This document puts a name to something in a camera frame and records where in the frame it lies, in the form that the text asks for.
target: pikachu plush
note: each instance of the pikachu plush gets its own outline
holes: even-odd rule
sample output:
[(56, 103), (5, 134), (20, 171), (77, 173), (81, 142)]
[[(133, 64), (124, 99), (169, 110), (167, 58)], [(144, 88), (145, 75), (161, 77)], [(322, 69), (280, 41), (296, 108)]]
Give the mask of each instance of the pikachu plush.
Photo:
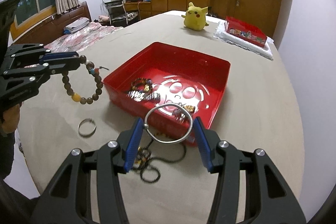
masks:
[(192, 2), (189, 2), (189, 8), (185, 13), (184, 25), (195, 31), (203, 30), (205, 26), (209, 26), (205, 21), (205, 15), (208, 13), (208, 7), (200, 8), (195, 7)]

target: red box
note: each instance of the red box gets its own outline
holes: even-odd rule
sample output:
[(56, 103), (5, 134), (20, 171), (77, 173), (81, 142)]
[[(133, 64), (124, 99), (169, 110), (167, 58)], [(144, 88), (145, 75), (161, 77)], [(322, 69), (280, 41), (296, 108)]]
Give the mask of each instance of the red box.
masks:
[(262, 48), (265, 46), (267, 36), (258, 27), (233, 17), (227, 16), (225, 20), (228, 23), (226, 28), (228, 33)]
[[(130, 113), (144, 118), (156, 106), (153, 102), (127, 97), (130, 85), (138, 77), (151, 78), (153, 89), (161, 95), (159, 104), (167, 102), (186, 103), (196, 107), (193, 118), (200, 116), (204, 126), (210, 128), (224, 94), (230, 63), (207, 54), (154, 42), (104, 80), (110, 100)], [(156, 110), (148, 123), (161, 133), (179, 139), (187, 131), (188, 122), (179, 123), (172, 112), (175, 107)], [(194, 133), (186, 140), (196, 146)]]

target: desk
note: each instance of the desk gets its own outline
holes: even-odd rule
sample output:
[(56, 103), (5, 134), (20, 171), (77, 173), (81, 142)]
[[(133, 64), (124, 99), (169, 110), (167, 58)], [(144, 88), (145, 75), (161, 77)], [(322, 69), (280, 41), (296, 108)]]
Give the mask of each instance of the desk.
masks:
[[(295, 93), (278, 51), (270, 45), (274, 56), (274, 61), (270, 61), (224, 43), (212, 37), (217, 26), (209, 22), (209, 26), (197, 32), (185, 28), (180, 16), (157, 15), (104, 37), (81, 54), (111, 72), (149, 44), (160, 41), (229, 61), (227, 87), (212, 129), (237, 149), (265, 149), (299, 198), (305, 155), (303, 130)], [(101, 70), (102, 78), (108, 74)], [(92, 77), (83, 66), (69, 72), (69, 78), (80, 95), (89, 97), (94, 93)], [(96, 121), (97, 131), (84, 139), (78, 135), (77, 127), (89, 117)], [(79, 147), (84, 152), (96, 150), (116, 139), (119, 132), (130, 129), (133, 121), (134, 117), (110, 103), (105, 90), (98, 101), (81, 105), (66, 94), (62, 76), (52, 76), (41, 86), (38, 96), (24, 102), (18, 127), (27, 165), (38, 190), (43, 191), (72, 148)], [(149, 140), (144, 132), (142, 145)], [(156, 142), (151, 149), (153, 155), (170, 159), (178, 158), (182, 152), (179, 145)], [(161, 179), (155, 184), (143, 183), (134, 172), (119, 176), (129, 222), (205, 224), (217, 175), (209, 174), (203, 167), (198, 149), (188, 148), (185, 159), (178, 164), (154, 162), (153, 165), (161, 171)], [(240, 221), (244, 217), (241, 197)]]
[[(138, 10), (138, 2), (128, 2), (128, 3), (125, 3), (124, 6), (127, 12)], [(150, 2), (144, 2), (144, 1), (140, 2), (139, 11), (140, 11), (141, 20), (151, 17), (152, 16), (152, 4)]]

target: pikachu ear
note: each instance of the pikachu ear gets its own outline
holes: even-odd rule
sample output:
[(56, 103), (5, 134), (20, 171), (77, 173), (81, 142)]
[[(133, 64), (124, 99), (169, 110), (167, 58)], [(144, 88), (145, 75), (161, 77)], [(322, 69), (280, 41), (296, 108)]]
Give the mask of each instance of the pikachu ear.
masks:
[(201, 11), (202, 11), (203, 13), (207, 13), (207, 12), (208, 12), (208, 7), (204, 7), (204, 8), (202, 8)]

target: person's hand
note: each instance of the person's hand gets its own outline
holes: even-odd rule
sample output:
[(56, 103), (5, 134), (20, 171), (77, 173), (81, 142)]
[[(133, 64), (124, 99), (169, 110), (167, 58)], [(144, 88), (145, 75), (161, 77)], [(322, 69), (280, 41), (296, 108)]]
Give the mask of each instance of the person's hand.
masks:
[(16, 105), (11, 107), (9, 110), (6, 110), (2, 117), (4, 122), (1, 123), (2, 129), (5, 133), (12, 133), (17, 129), (17, 125), (19, 124), (20, 120), (20, 106)]

